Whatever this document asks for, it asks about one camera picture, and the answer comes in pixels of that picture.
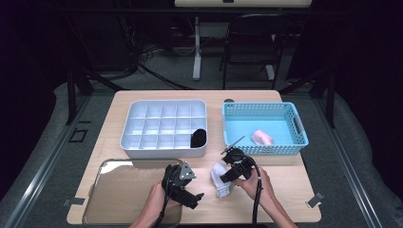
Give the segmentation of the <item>person's right hand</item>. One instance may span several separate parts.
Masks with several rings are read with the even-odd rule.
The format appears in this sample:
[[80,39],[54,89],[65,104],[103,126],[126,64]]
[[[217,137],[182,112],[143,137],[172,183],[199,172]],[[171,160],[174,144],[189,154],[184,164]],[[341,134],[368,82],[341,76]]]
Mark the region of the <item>person's right hand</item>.
[[246,194],[254,200],[257,194],[258,181],[261,182],[259,205],[265,211],[268,211],[274,203],[275,195],[270,178],[264,169],[261,167],[259,169],[253,169],[251,177],[248,180],[236,179],[234,183],[240,186]]

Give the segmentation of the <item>black metal frame stand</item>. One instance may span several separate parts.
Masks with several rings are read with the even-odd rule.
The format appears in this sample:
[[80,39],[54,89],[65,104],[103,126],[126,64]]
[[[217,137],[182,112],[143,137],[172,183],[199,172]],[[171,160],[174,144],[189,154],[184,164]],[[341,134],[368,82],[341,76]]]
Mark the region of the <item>black metal frame stand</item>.
[[330,69],[321,69],[308,77],[299,79],[295,83],[281,89],[279,93],[281,95],[288,94],[311,81],[314,82],[314,85],[309,94],[313,99],[319,99],[323,95],[324,91],[327,91],[325,118],[330,127],[335,128],[334,104],[336,97],[336,78]]
[[84,67],[74,67],[67,76],[67,104],[68,118],[67,125],[71,124],[77,114],[76,88],[85,96],[91,96],[94,92],[89,80],[93,79],[114,91],[124,90],[123,87],[110,82],[93,70]]

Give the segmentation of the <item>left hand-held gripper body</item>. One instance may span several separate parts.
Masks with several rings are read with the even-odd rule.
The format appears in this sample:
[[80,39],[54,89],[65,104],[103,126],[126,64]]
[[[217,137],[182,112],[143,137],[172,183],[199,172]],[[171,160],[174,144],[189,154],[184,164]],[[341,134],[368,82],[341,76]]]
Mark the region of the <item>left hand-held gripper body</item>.
[[197,197],[185,189],[185,186],[195,178],[196,174],[186,161],[167,165],[162,180],[164,199],[178,203],[196,203]]

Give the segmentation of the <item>pink sock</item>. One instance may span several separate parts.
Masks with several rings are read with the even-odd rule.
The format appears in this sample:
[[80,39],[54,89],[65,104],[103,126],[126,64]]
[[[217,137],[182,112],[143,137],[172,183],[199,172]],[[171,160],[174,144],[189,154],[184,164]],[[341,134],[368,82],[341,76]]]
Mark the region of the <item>pink sock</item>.
[[258,145],[271,145],[273,139],[262,130],[255,131],[251,136],[252,141]]

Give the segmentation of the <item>grey tape piece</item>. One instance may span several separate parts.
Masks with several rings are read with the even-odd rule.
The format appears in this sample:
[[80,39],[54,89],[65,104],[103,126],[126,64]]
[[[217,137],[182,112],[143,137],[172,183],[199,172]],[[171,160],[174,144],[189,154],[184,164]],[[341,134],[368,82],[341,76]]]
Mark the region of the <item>grey tape piece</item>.
[[325,198],[325,195],[321,192],[317,192],[311,199],[306,201],[306,205],[309,208],[314,208],[321,204],[321,201]]
[[62,203],[62,205],[65,207],[70,207],[71,205],[83,205],[84,202],[85,202],[85,199],[72,198],[72,199],[65,199],[64,202]]

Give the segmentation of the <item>white sock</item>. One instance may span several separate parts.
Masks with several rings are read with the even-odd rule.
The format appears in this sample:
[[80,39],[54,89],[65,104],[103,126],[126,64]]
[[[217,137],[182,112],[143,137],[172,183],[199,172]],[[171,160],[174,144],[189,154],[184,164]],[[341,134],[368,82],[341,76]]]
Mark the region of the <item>white sock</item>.
[[231,189],[235,186],[232,181],[223,182],[221,176],[227,172],[222,163],[215,163],[210,171],[210,180],[216,187],[216,194],[219,199],[225,198],[230,195]]

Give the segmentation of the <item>white desk top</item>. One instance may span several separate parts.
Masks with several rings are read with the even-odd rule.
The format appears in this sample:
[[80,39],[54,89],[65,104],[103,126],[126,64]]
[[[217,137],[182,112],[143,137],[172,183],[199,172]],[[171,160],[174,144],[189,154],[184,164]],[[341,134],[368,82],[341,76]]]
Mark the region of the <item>white desk top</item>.
[[183,8],[310,8],[313,0],[174,0]]

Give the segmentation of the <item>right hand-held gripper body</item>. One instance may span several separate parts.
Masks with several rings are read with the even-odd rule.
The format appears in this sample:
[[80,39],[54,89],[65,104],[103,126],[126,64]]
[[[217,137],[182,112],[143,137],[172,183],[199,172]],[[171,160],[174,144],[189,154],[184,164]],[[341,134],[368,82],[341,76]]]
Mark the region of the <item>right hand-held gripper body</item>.
[[236,144],[240,142],[243,137],[239,138],[234,143],[228,145],[221,154],[224,155],[222,160],[226,164],[230,164],[231,168],[234,168],[240,176],[243,176],[245,179],[249,179],[252,176],[252,168],[254,166],[254,161],[244,152],[236,147]]

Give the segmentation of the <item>grey metal floor rail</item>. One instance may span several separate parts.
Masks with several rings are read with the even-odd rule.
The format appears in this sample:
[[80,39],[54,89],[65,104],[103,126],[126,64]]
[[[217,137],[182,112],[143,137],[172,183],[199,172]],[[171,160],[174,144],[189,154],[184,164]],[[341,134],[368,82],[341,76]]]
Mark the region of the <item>grey metal floor rail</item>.
[[345,150],[341,139],[336,132],[336,129],[332,128],[327,120],[324,104],[321,100],[318,99],[313,99],[312,102],[319,114],[322,124],[326,128],[327,133],[330,135],[332,144],[336,148],[336,156],[341,170],[350,186],[356,204],[358,205],[368,228],[383,228],[383,225],[374,209],[374,206],[368,197],[367,191],[362,185],[362,182],[355,171],[355,168]]
[[77,118],[86,110],[90,97],[79,99],[76,114],[70,124],[68,119],[67,101],[58,98],[49,122],[17,176],[8,193],[0,201],[0,228],[17,228],[23,217],[48,181],[48,178],[61,156],[62,147],[73,133]]

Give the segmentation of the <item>clear plastic box lid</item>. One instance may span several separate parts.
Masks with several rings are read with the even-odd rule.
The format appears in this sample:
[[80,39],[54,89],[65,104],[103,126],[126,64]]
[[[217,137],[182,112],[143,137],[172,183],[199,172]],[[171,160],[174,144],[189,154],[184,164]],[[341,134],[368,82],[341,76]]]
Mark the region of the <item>clear plastic box lid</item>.
[[83,224],[126,226],[141,214],[151,187],[163,179],[165,168],[181,160],[106,160],[91,186]]

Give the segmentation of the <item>black sock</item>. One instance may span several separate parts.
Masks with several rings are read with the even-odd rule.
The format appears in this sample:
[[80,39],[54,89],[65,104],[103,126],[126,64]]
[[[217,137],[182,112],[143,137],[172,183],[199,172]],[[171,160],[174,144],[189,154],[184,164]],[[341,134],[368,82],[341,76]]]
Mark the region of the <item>black sock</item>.
[[207,141],[207,134],[206,131],[202,128],[197,129],[191,135],[190,147],[191,148],[199,148],[206,144]]

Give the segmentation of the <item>person's left hand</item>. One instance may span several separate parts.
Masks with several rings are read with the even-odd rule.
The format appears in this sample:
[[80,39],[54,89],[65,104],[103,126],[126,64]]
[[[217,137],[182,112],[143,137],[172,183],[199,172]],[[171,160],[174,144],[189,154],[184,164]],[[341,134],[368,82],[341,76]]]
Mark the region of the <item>person's left hand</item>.
[[148,205],[147,205],[147,214],[151,217],[151,220],[155,222],[157,218],[160,216],[161,211],[165,208],[165,212],[170,211],[173,208],[181,207],[181,205],[169,199],[168,203],[165,202],[165,192],[163,190],[162,184],[160,182],[153,185],[151,188]]

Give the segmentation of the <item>blue plastic basket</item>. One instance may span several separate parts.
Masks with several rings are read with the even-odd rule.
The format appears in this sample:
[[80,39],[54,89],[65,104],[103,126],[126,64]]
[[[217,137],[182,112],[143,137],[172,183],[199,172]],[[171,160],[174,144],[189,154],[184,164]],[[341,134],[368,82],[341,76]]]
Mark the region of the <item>blue plastic basket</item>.
[[[292,103],[224,103],[221,111],[225,144],[230,145],[243,137],[236,147],[247,155],[296,155],[309,144]],[[255,144],[251,136],[257,130],[268,134],[273,143]]]

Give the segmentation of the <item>white divided storage box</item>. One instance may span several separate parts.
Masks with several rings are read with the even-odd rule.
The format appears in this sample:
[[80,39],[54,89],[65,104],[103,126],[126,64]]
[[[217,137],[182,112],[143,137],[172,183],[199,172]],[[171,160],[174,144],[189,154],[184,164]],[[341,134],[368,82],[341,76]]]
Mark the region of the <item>white divided storage box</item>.
[[199,158],[207,141],[199,148],[190,141],[200,128],[207,134],[202,100],[140,100],[128,109],[120,146],[133,159]]

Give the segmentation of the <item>white desk leg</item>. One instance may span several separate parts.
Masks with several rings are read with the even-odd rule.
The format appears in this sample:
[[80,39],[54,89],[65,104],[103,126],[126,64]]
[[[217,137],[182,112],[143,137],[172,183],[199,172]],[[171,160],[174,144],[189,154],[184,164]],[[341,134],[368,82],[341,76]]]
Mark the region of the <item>white desk leg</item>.
[[195,35],[195,57],[193,66],[193,80],[199,81],[201,79],[201,66],[202,66],[202,54],[201,54],[201,38],[200,38],[200,21],[199,18],[195,18],[194,26]]
[[266,74],[269,80],[273,80],[276,76],[276,54],[275,54],[275,35],[270,35],[269,40],[269,62],[265,66]]

